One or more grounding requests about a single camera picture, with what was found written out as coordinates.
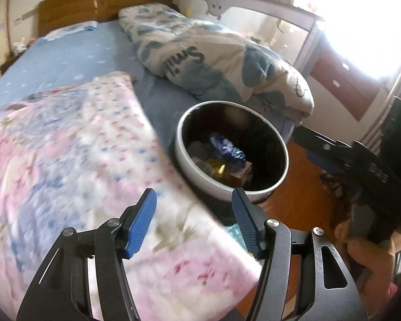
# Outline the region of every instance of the bright window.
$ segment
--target bright window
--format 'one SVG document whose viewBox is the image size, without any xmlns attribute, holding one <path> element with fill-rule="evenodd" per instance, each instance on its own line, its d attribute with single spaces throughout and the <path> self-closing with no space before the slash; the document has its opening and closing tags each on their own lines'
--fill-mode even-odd
<svg viewBox="0 0 401 321">
<path fill-rule="evenodd" d="M 401 67 L 401 0 L 325 0 L 330 45 L 374 78 Z"/>
</svg>

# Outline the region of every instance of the comforter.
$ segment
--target comforter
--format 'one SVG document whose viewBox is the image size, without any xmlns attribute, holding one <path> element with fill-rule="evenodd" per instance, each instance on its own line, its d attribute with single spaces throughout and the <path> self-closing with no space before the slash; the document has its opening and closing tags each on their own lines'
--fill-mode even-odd
<svg viewBox="0 0 401 321">
<path fill-rule="evenodd" d="M 201 100 L 227 100 L 285 112 L 313 110 L 302 75 L 268 47 L 208 21 L 185 18 L 162 4 L 119 11 L 141 63 Z"/>
<path fill-rule="evenodd" d="M 140 252 L 125 261 L 141 319 L 221 318 L 256 284 L 261 267 L 175 171 L 128 74 L 112 72 L 1 108 L 2 310 L 16 318 L 64 228 L 97 228 L 135 204 L 146 187 L 157 193 L 157 210 Z M 92 266 L 89 281 L 101 319 Z"/>
</svg>

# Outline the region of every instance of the trash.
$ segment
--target trash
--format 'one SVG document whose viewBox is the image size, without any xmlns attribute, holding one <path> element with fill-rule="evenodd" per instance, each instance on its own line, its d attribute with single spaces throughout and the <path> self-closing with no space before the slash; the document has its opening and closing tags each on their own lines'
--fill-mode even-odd
<svg viewBox="0 0 401 321">
<path fill-rule="evenodd" d="M 231 187 L 236 188 L 242 187 L 246 184 L 248 185 L 253 178 L 252 166 L 252 163 L 246 161 L 243 169 L 230 173 L 229 178 Z"/>
<path fill-rule="evenodd" d="M 210 142 L 215 147 L 217 157 L 228 163 L 231 172 L 245 167 L 245 153 L 223 135 L 211 134 Z"/>
<path fill-rule="evenodd" d="M 252 180 L 252 163 L 223 135 L 213 133 L 210 140 L 204 143 L 193 141 L 187 153 L 199 169 L 226 186 L 243 187 Z"/>
<path fill-rule="evenodd" d="M 203 161 L 208 159 L 208 151 L 206 150 L 205 144 L 200 141 L 193 141 L 187 148 L 187 153 L 190 158 L 197 157 Z"/>
<path fill-rule="evenodd" d="M 198 157 L 192 157 L 191 160 L 196 164 L 196 166 L 202 170 L 209 177 L 214 178 L 214 169 L 204 160 L 199 159 Z"/>
</svg>

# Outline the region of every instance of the wooden floor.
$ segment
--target wooden floor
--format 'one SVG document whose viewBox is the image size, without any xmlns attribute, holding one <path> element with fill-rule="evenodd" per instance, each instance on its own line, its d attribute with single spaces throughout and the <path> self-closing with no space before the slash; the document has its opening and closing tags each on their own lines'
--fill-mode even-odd
<svg viewBox="0 0 401 321">
<path fill-rule="evenodd" d="M 330 227 L 333 196 L 328 194 L 319 180 L 321 168 L 306 158 L 306 150 L 290 141 L 290 168 L 284 182 L 273 195 L 262 204 L 268 217 L 276 218 L 289 228 L 310 231 L 321 227 L 331 241 L 335 241 L 334 231 Z M 291 299 L 298 285 L 298 259 L 292 260 L 294 269 L 290 271 L 287 300 Z M 246 317 L 255 291 L 238 305 L 237 309 Z"/>
</svg>

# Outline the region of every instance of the blue bed sheet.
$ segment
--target blue bed sheet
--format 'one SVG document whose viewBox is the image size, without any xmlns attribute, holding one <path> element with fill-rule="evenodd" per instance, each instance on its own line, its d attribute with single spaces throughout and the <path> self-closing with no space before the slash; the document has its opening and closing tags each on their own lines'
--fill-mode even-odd
<svg viewBox="0 0 401 321">
<path fill-rule="evenodd" d="M 180 116 L 199 99 L 151 74 L 116 20 L 52 42 L 37 40 L 0 79 L 0 106 L 39 91 L 82 84 L 111 71 L 125 71 L 137 78 L 138 100 L 162 145 L 169 149 Z M 272 109 L 264 116 L 289 139 L 291 119 Z"/>
</svg>

